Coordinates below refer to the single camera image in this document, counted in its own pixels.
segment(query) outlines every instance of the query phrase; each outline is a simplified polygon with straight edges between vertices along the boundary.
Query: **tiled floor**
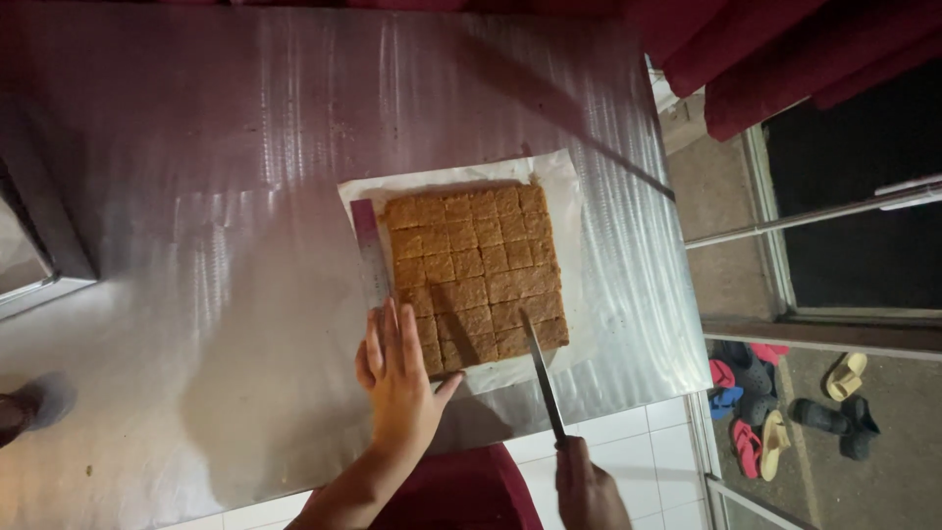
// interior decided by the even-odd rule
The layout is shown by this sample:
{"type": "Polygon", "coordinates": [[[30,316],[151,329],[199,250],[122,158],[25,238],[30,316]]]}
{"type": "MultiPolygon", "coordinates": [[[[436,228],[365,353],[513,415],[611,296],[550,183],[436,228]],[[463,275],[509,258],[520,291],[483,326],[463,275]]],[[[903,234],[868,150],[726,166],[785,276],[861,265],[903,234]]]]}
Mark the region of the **tiled floor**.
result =
{"type": "MultiPolygon", "coordinates": [[[[585,438],[595,465],[615,478],[634,530],[708,529],[683,398],[569,425],[566,430],[585,438]]],[[[545,530],[563,527],[557,511],[553,442],[553,433],[547,431],[506,443],[527,481],[545,530]]],[[[298,493],[170,529],[283,530],[309,495],[309,491],[298,493]]]]}

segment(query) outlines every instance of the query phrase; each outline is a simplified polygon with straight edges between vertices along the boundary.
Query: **person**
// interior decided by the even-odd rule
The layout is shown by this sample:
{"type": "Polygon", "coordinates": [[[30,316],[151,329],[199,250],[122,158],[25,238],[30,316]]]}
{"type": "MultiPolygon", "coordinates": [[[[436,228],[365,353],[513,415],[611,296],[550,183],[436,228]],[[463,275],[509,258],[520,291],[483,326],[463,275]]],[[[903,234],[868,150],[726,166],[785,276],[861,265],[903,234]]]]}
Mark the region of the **person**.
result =
{"type": "MultiPolygon", "coordinates": [[[[369,311],[355,365],[373,408],[372,440],[287,530],[542,528],[503,444],[422,458],[463,373],[431,391],[410,305],[397,311],[387,298],[382,315],[369,311]]],[[[556,489],[567,530],[630,529],[614,479],[590,461],[584,439],[558,448],[556,489]]]]}

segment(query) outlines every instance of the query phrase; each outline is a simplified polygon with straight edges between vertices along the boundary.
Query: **hand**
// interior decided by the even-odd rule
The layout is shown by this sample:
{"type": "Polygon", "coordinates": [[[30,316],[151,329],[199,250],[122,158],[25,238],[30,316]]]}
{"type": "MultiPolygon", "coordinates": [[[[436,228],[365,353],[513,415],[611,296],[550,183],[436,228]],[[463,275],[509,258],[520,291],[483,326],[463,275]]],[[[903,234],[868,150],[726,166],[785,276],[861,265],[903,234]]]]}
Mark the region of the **hand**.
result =
{"type": "Polygon", "coordinates": [[[615,479],[592,463],[585,439],[566,437],[556,452],[556,491],[566,530],[631,530],[615,479]]]}
{"type": "Polygon", "coordinates": [[[356,376],[373,405],[373,448],[415,462],[429,448],[445,404],[463,378],[455,373],[433,394],[418,343],[415,313],[404,304],[397,318],[396,303],[383,303],[382,344],[380,312],[370,309],[366,337],[356,354],[356,376]]]}

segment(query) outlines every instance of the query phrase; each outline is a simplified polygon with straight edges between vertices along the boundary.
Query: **metal tabletop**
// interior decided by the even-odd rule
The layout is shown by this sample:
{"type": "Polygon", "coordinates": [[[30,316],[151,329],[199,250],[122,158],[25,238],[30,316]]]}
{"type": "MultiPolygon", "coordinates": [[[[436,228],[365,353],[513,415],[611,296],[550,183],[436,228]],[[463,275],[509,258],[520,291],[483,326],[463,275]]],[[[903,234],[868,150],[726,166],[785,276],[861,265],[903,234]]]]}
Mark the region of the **metal tabletop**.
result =
{"type": "MultiPolygon", "coordinates": [[[[651,87],[617,21],[353,9],[0,5],[102,282],[0,323],[0,527],[159,527],[309,489],[365,447],[352,178],[568,148],[600,355],[566,422],[709,386],[651,87]]],[[[433,451],[549,428],[536,382],[451,404],[433,451]]]]}

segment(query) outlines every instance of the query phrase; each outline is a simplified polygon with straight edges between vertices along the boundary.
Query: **knife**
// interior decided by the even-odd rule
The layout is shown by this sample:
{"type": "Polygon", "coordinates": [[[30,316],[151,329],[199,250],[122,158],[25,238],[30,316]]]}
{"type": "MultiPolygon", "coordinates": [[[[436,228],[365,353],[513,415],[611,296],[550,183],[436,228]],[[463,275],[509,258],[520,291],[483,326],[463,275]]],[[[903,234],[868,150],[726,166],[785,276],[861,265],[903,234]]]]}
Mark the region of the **knife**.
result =
{"type": "Polygon", "coordinates": [[[553,387],[549,384],[549,375],[546,373],[546,365],[543,363],[543,351],[540,350],[540,342],[537,341],[536,333],[533,332],[533,324],[530,323],[529,317],[523,309],[520,309],[520,317],[524,322],[524,332],[527,334],[530,355],[533,357],[533,365],[536,367],[536,377],[540,381],[540,390],[543,391],[546,414],[549,415],[549,423],[553,425],[553,433],[556,435],[556,448],[561,450],[566,445],[566,431],[562,429],[560,408],[556,406],[553,387]]]}

